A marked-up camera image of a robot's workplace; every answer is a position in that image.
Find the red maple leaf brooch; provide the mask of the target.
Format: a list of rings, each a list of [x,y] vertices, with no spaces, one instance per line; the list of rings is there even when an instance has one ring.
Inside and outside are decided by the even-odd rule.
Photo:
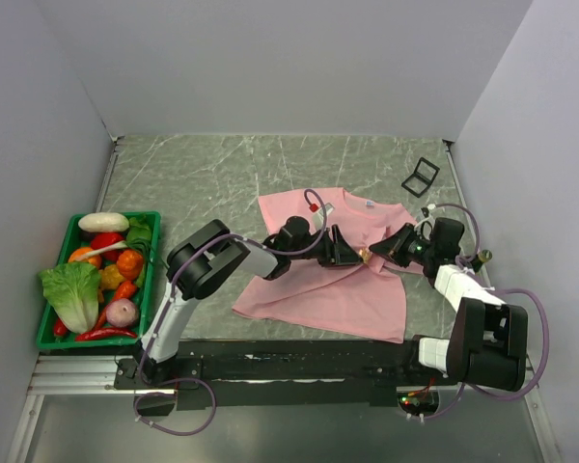
[[[358,254],[365,265],[370,263],[370,260],[372,259],[372,251],[369,248],[362,248]]]

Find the pink t-shirt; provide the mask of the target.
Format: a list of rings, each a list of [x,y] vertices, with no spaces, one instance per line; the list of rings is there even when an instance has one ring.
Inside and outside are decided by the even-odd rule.
[[[338,226],[356,251],[415,221],[402,204],[373,202],[342,187],[320,188],[317,193],[333,208],[327,223]],[[277,280],[253,278],[235,301],[233,311],[247,318],[400,343],[406,325],[401,271],[378,256],[345,268],[324,268],[313,259],[298,260]]]

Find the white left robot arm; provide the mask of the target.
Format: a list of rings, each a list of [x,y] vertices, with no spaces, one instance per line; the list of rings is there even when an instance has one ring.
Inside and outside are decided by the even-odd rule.
[[[231,233],[213,220],[181,242],[166,259],[166,287],[153,322],[139,341],[137,376],[149,387],[165,385],[179,351],[181,333],[199,303],[241,269],[266,281],[290,270],[294,260],[312,259],[323,268],[363,263],[338,226],[310,232],[307,219],[290,217],[262,243]]]

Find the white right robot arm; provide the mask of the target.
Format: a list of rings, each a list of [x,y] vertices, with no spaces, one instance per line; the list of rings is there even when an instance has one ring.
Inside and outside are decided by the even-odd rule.
[[[421,337],[418,351],[402,361],[402,373],[424,384],[436,370],[456,382],[517,392],[525,381],[528,316],[489,293],[461,270],[455,259],[464,234],[462,223],[437,218],[429,236],[405,224],[369,247],[372,254],[399,266],[419,264],[432,287],[455,310],[447,339]]]

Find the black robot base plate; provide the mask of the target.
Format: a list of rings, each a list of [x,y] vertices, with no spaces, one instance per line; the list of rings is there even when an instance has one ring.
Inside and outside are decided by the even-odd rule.
[[[181,411],[210,404],[395,407],[403,390],[454,383],[419,364],[415,341],[184,340],[158,366],[139,368],[140,358],[119,361],[115,389],[167,393]]]

